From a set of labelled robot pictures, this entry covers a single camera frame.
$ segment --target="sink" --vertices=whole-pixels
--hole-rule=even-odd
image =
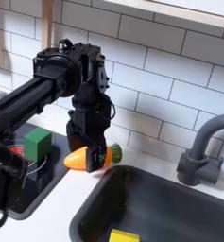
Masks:
[[[224,242],[224,200],[131,166],[109,170],[70,224],[72,242],[108,242],[112,229],[140,242]]]

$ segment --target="wooden utensil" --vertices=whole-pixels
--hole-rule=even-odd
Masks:
[[[42,0],[42,50],[51,47],[53,0]]]

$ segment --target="yellow sponge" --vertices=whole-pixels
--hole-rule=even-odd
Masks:
[[[139,242],[139,235],[112,230],[109,242]]]

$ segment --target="white tile wall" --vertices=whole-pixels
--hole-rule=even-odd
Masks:
[[[189,129],[198,115],[195,109],[144,94],[139,94],[136,111]]]
[[[161,77],[122,64],[114,65],[112,83],[145,94],[168,99],[172,82],[172,78]]]
[[[184,34],[184,29],[123,15],[119,38],[179,54]]]
[[[124,5],[113,4],[103,0],[93,0],[93,6],[99,9],[106,9],[114,12],[123,13],[126,15],[138,17],[141,19],[147,19],[152,21],[154,18],[154,13],[151,11],[146,11],[142,9],[134,9]]]
[[[135,110],[138,92],[110,84],[107,95],[112,99],[115,105],[129,110]]]
[[[224,66],[224,40],[188,31],[182,54],[186,57]]]
[[[9,9],[9,0],[0,0],[0,8]]]
[[[0,86],[11,89],[11,72],[0,69]]]
[[[41,40],[41,19],[36,19],[35,38]],[[59,43],[59,40],[69,39],[73,43],[87,43],[88,32],[74,27],[52,23],[52,43]]]
[[[175,81],[170,100],[202,111],[224,114],[224,94]]]
[[[69,26],[116,37],[120,15],[64,1],[62,22]]]
[[[12,73],[12,90],[15,90],[29,81],[29,78]]]
[[[218,37],[222,37],[224,33],[224,29],[222,27],[209,26],[199,22],[194,22],[187,19],[180,19],[180,18],[159,14],[159,13],[155,14],[154,21],[158,23],[166,24],[169,26],[178,26],[181,28],[194,30],[196,32],[201,32],[204,34],[215,35]]]
[[[224,67],[215,66],[208,87],[224,93]]]
[[[153,73],[206,87],[213,65],[160,50],[149,49],[146,56],[145,69]]]
[[[35,58],[41,51],[41,42],[24,36],[11,34],[11,52],[27,58]]]
[[[175,126],[168,123],[163,123],[160,139],[171,144],[175,144],[179,147],[191,148],[196,138],[197,133],[195,131],[185,129],[179,126]],[[222,146],[222,141],[216,138],[212,138],[206,154],[217,158]]]
[[[40,0],[10,0],[10,5],[13,11],[34,17],[42,17],[42,1]],[[53,21],[61,21],[61,0],[54,0]]]
[[[136,132],[131,133],[129,147],[174,163],[180,160],[182,153],[185,151],[182,147],[176,147]]]
[[[0,30],[0,48],[10,51],[10,33]]]
[[[6,92],[32,77],[41,5],[0,0],[0,89]],[[53,44],[63,38],[89,42],[106,56],[107,95],[117,111],[107,139],[177,163],[199,128],[224,113],[224,28],[102,0],[55,0],[53,20]],[[65,134],[69,109],[71,97],[60,98],[42,116]],[[206,153],[224,156],[224,130]]]
[[[93,33],[90,33],[89,37],[89,43],[100,46],[108,60],[143,68],[146,58],[145,47]]]
[[[34,18],[0,9],[0,29],[33,38]]]

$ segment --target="shelf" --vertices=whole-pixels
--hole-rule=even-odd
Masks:
[[[212,26],[224,27],[224,16],[210,12],[187,9],[178,6],[172,6],[165,3],[152,2],[147,0],[104,0],[115,4],[125,5],[136,9],[143,9],[161,14],[166,14],[182,19],[192,20]]]

